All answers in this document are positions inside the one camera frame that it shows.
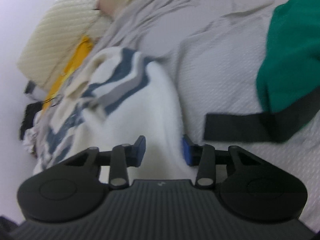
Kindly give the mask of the white blue striped sweater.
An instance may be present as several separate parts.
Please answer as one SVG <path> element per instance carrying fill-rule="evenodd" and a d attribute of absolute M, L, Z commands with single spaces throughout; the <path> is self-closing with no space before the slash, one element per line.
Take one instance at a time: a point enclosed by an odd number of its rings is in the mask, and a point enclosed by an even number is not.
<path fill-rule="evenodd" d="M 195 179 L 183 157 L 178 93 L 156 60 L 111 47 L 76 70 L 42 113 L 36 139 L 40 173 L 89 148 L 109 151 L 146 138 L 146 151 L 131 179 Z"/>

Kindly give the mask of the green garment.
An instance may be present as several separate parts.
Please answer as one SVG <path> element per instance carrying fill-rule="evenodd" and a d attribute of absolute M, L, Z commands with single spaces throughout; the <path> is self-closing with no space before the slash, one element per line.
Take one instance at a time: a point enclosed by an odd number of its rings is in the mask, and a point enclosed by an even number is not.
<path fill-rule="evenodd" d="M 319 0 L 289 0 L 273 12 L 256 88 L 278 113 L 319 87 Z"/>

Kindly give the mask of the white clothes pile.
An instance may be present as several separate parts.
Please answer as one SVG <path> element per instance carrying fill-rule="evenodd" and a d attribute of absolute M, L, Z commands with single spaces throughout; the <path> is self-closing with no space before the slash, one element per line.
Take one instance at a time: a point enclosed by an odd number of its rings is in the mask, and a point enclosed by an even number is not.
<path fill-rule="evenodd" d="M 40 130 L 40 119 L 42 116 L 42 110 L 38 111 L 33 120 L 24 120 L 23 121 L 23 136 L 22 136 L 22 145 L 27 153 L 32 155 L 34 158 L 37 158 L 36 153 L 36 139 Z"/>

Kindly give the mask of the cream quilted headboard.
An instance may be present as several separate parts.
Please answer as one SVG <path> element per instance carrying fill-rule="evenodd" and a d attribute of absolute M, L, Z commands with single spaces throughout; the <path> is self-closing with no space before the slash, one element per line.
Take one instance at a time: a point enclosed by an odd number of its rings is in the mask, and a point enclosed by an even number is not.
<path fill-rule="evenodd" d="M 97 0 L 56 0 L 25 45 L 17 67 L 48 91 L 72 57 L 83 36 L 96 40 L 111 19 L 95 10 Z"/>

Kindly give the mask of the black clothes pile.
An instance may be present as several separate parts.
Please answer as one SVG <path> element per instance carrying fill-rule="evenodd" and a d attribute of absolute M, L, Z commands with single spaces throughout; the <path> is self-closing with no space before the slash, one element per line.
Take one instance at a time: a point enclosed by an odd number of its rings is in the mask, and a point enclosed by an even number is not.
<path fill-rule="evenodd" d="M 42 109 L 43 102 L 38 101 L 26 106 L 23 120 L 20 126 L 19 139 L 23 140 L 26 130 L 33 127 L 35 115 Z"/>

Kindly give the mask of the black wall socket strip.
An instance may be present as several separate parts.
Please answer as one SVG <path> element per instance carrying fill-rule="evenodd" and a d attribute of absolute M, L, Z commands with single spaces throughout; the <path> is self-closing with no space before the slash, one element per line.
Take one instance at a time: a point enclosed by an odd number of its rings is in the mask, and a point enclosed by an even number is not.
<path fill-rule="evenodd" d="M 28 81 L 24 89 L 24 94 L 32 94 L 35 88 L 36 88 L 36 84 L 33 81 Z"/>

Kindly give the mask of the yellow pillow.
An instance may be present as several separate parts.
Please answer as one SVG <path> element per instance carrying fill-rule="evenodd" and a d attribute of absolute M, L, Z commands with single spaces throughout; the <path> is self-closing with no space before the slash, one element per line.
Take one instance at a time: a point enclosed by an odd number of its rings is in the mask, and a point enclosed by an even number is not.
<path fill-rule="evenodd" d="M 50 91 L 48 92 L 46 99 L 43 102 L 42 110 L 45 111 L 50 102 L 57 96 L 57 93 L 63 83 L 73 74 L 82 64 L 87 55 L 91 52 L 94 47 L 94 42 L 89 36 L 83 36 L 80 43 L 76 46 L 75 52 L 72 57 L 59 74 L 55 82 L 53 83 Z"/>

